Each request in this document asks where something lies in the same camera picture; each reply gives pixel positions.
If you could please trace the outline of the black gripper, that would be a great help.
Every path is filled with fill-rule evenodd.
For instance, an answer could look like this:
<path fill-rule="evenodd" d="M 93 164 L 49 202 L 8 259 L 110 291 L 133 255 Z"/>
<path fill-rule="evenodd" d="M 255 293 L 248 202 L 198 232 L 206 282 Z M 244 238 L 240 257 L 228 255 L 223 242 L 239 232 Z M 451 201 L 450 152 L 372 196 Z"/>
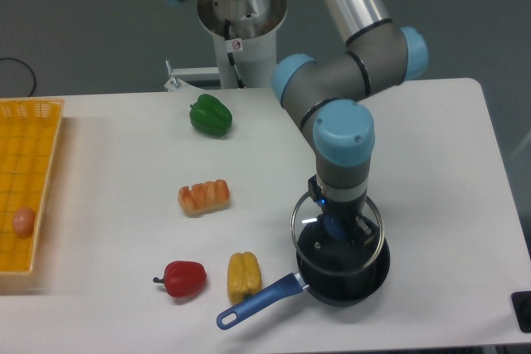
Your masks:
<path fill-rule="evenodd" d="M 361 216 L 367 190 L 367 178 L 350 188 L 327 185 L 320 177 L 308 180 L 309 196 L 323 212 L 318 217 L 320 240 L 337 240 L 337 235 L 348 235 L 351 246 L 372 244 L 376 236 L 376 225 L 366 216 Z"/>

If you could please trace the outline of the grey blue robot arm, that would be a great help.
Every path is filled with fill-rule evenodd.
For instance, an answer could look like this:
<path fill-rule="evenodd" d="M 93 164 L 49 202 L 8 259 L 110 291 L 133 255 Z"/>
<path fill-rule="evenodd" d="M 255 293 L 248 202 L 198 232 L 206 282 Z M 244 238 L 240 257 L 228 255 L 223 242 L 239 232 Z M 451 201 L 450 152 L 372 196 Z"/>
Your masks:
<path fill-rule="evenodd" d="M 179 4 L 187 0 L 166 0 Z M 221 86 L 271 87 L 314 150 L 309 194 L 322 225 L 342 242 L 362 231 L 372 156 L 372 115 L 361 101 L 417 78 L 428 64 L 423 37 L 397 27 L 382 0 L 325 0 L 344 53 L 320 64 L 305 54 L 276 58 L 276 32 L 286 0 L 196 0 L 211 34 Z"/>

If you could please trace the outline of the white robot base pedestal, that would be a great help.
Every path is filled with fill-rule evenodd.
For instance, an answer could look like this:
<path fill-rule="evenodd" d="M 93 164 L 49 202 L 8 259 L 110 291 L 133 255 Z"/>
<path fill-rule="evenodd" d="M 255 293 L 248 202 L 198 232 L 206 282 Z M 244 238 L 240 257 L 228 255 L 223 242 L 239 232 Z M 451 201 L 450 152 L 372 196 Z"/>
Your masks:
<path fill-rule="evenodd" d="M 218 81 L 223 89 L 267 87 L 276 68 L 276 32 L 286 0 L 197 0 L 197 14 L 211 35 L 215 67 L 168 69 L 167 88 Z"/>

